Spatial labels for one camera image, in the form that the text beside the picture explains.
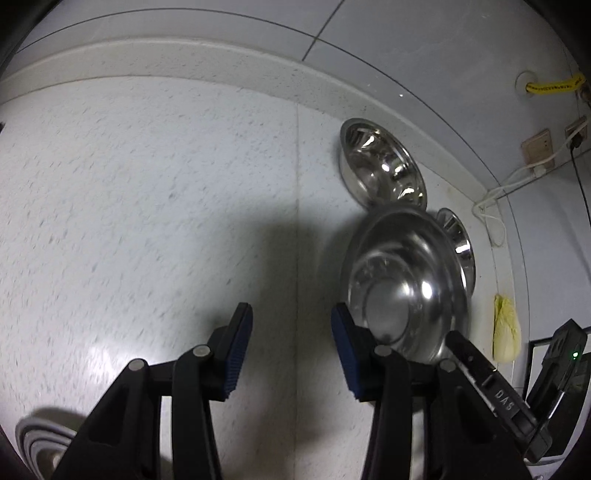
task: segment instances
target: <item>metal bowl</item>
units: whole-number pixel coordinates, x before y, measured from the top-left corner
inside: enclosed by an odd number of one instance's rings
[[[467,335],[466,279],[446,231],[421,209],[374,210],[354,235],[341,295],[355,323],[409,360],[445,356],[450,330]]]
[[[427,190],[417,164],[385,128],[352,118],[340,129],[340,171],[365,207],[403,201],[427,208]]]
[[[472,297],[476,286],[476,261],[466,228],[457,215],[449,208],[439,210],[436,219],[452,240],[456,255],[466,277],[468,297]]]

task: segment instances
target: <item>tiled wall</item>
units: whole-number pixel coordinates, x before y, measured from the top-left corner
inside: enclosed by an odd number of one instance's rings
[[[515,93],[523,70],[542,81],[576,70],[522,0],[63,0],[7,74],[86,43],[167,35],[243,44],[338,77],[428,133],[486,187],[522,164],[523,140],[550,128],[556,148],[564,127],[589,114],[574,94]],[[587,161],[577,166],[591,197]],[[591,325],[591,227],[566,152],[557,164],[499,202],[524,340],[548,336],[570,317]]]

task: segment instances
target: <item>speckled countertop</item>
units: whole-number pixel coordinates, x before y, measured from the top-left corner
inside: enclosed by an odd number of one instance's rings
[[[235,87],[122,77],[0,107],[0,424],[87,414],[132,358],[167,361],[255,326],[213,408],[225,476],[359,478],[372,409],[349,394],[329,311],[363,210],[339,177],[340,121]],[[420,152],[412,152],[420,161]],[[472,202],[422,168],[476,251],[472,340],[489,353],[493,253]],[[170,403],[163,455],[170,455]]]

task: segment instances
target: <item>electrical outlet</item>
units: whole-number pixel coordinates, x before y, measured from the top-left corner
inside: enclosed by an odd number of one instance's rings
[[[574,132],[577,127],[582,124],[585,120],[587,120],[586,116],[582,116],[578,120],[571,123],[568,127],[564,129],[564,137],[568,138],[572,132]],[[580,134],[583,136],[583,140],[587,140],[587,126],[580,131]]]
[[[548,158],[554,152],[550,130],[542,130],[539,134],[528,138],[521,144],[521,151],[526,165]],[[546,168],[554,167],[554,160],[549,161],[545,166]]]

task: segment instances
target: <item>yellow pipe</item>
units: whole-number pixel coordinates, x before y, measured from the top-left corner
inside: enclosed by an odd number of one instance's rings
[[[571,79],[554,83],[528,83],[525,90],[536,95],[552,95],[553,93],[574,92],[584,84],[585,76],[578,73]]]

